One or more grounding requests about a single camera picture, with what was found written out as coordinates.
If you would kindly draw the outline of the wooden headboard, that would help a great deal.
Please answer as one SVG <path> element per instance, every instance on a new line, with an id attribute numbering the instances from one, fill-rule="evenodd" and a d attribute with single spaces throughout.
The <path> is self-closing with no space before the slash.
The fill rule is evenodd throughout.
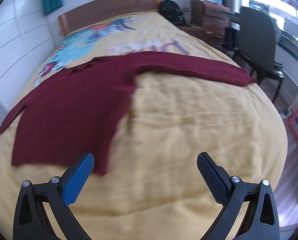
<path id="1" fill-rule="evenodd" d="M 162 0 L 95 0 L 58 16 L 62 36 L 115 16 L 158 9 Z"/>

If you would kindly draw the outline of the dark office chair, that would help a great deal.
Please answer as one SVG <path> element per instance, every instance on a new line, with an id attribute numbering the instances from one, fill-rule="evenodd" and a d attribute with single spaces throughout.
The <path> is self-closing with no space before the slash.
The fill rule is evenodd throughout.
<path id="1" fill-rule="evenodd" d="M 275 61 L 281 30 L 269 14 L 250 7 L 240 8 L 239 25 L 238 46 L 232 59 L 240 58 L 247 63 L 256 72 L 258 84 L 266 78 L 278 81 L 274 103 L 284 81 L 283 65 Z"/>

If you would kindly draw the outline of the dark red knit sweater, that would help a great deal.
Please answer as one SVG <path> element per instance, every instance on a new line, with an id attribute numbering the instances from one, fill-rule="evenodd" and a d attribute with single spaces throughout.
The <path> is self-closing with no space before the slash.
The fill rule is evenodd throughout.
<path id="1" fill-rule="evenodd" d="M 18 120 L 11 163 L 71 166 L 84 153 L 104 175 L 109 148 L 129 109 L 136 77 L 160 72 L 245 87 L 256 80 L 232 64 L 167 52 L 96 57 L 63 69 L 27 94 L 5 117 L 0 134 Z"/>

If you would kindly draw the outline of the wooden drawer cabinet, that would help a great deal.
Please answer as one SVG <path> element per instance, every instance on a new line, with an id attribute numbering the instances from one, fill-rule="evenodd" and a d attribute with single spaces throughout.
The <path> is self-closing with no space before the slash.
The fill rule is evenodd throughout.
<path id="1" fill-rule="evenodd" d="M 223 51 L 225 28 L 229 26 L 226 13 L 231 13 L 231 10 L 223 5 L 206 1 L 191 1 L 190 25 L 178 28 L 209 46 Z"/>

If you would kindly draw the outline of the black backpack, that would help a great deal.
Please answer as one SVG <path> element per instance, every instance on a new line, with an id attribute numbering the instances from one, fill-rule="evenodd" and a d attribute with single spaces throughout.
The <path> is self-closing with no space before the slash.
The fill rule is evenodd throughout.
<path id="1" fill-rule="evenodd" d="M 159 3 L 158 12 L 166 20 L 174 24 L 175 26 L 184 26 L 186 20 L 184 13 L 181 11 L 179 5 L 171 0 L 163 0 Z"/>

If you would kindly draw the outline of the white wardrobe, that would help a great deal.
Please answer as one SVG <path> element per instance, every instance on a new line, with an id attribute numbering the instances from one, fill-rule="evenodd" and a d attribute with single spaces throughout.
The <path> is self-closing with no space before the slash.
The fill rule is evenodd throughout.
<path id="1" fill-rule="evenodd" d="M 42 0 L 3 0 L 0 5 L 0 123 L 54 49 Z"/>

